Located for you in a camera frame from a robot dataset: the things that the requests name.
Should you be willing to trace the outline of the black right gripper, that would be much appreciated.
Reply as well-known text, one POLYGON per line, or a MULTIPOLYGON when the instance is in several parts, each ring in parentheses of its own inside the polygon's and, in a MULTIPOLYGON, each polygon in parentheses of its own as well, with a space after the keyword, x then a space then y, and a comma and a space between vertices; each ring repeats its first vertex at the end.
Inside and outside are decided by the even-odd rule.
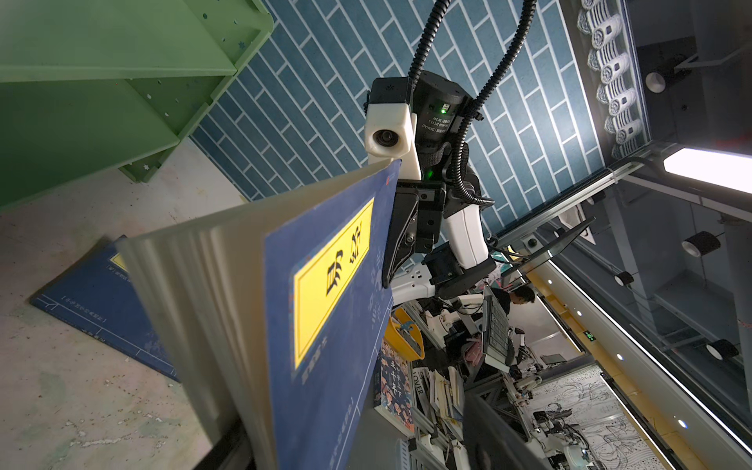
POLYGON ((434 285, 452 278, 448 248, 433 255, 439 240, 447 186, 440 181, 399 180, 391 216, 382 269, 382 285, 388 288, 397 271, 414 254, 428 256, 428 268, 434 285))

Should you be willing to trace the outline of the blue book yellow label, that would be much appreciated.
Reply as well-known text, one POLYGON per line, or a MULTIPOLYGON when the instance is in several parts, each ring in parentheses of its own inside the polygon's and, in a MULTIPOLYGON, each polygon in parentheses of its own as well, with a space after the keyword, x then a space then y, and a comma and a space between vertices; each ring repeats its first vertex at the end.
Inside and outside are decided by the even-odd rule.
POLYGON ((341 469, 393 307, 399 161, 117 243, 204 431, 260 469, 341 469))

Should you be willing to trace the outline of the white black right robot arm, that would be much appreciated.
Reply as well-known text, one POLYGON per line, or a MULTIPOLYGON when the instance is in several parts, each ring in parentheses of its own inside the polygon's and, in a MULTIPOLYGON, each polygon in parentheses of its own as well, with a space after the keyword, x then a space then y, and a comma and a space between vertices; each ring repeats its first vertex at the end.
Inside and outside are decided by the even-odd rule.
POLYGON ((483 116, 459 84, 434 72, 423 72, 412 98, 418 170, 399 180, 382 272, 397 306, 457 297, 495 269, 480 180, 457 141, 464 121, 483 116))

